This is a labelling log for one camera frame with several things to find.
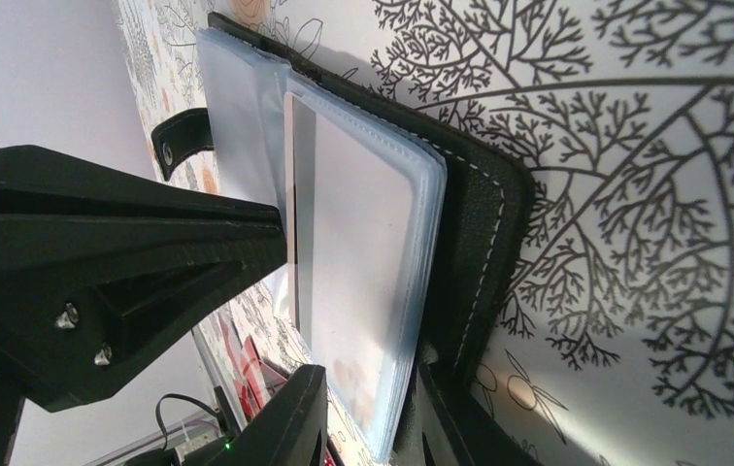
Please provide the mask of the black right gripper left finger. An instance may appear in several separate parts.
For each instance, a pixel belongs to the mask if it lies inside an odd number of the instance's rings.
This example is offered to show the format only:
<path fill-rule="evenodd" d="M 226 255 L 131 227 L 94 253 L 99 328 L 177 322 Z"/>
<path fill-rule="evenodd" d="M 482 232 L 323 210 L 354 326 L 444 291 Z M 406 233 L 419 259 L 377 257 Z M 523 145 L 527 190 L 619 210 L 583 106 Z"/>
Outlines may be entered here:
<path fill-rule="evenodd" d="M 327 450 L 326 371 L 302 365 L 240 435 L 202 449 L 204 465 L 323 465 Z"/>

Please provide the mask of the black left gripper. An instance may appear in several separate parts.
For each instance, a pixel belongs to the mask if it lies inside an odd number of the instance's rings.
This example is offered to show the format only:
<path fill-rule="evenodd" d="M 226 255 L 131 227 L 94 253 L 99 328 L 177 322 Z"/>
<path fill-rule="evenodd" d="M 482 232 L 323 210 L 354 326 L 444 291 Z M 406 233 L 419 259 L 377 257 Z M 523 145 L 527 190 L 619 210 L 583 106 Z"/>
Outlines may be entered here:
<path fill-rule="evenodd" d="M 285 260 L 272 206 L 0 149 L 0 465 L 22 396 L 51 412 L 113 396 Z"/>

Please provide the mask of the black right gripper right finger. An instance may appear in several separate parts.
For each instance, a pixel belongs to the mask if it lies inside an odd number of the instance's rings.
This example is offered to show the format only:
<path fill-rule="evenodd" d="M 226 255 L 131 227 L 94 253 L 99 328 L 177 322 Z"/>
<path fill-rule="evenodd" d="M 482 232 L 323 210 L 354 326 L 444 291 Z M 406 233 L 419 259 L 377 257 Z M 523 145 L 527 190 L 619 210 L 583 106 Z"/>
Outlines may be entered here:
<path fill-rule="evenodd" d="M 536 465 L 439 364 L 417 366 L 417 409 L 425 465 Z"/>

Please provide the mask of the black card holder wallet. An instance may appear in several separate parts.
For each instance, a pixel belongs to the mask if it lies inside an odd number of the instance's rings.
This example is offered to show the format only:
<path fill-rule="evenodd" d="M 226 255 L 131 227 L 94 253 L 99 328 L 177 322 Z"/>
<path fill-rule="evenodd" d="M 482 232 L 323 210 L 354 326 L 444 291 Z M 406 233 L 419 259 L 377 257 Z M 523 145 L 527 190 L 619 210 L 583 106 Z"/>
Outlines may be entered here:
<path fill-rule="evenodd" d="M 292 316 L 285 162 L 289 92 L 312 95 L 372 124 L 413 184 L 391 323 L 392 366 L 373 391 L 342 391 L 327 372 L 327 429 L 345 465 L 424 465 L 417 366 L 439 364 L 469 390 L 503 303 L 532 208 L 524 165 L 505 152 L 323 68 L 317 42 L 290 47 L 219 12 L 195 35 L 206 104 L 152 134 L 162 173 L 213 150 L 227 197 L 273 206 L 285 230 L 276 275 L 284 316 L 263 318 L 264 354 L 289 368 L 316 363 Z"/>

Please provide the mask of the white card black stripe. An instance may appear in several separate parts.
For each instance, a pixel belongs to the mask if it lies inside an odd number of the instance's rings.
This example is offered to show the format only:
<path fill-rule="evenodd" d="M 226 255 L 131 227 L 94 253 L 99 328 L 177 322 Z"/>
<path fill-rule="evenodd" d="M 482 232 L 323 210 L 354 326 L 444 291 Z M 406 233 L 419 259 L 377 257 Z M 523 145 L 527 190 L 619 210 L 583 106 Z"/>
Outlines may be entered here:
<path fill-rule="evenodd" d="M 297 92 L 284 102 L 293 321 L 340 390 L 373 391 L 392 366 L 413 184 L 360 116 Z"/>

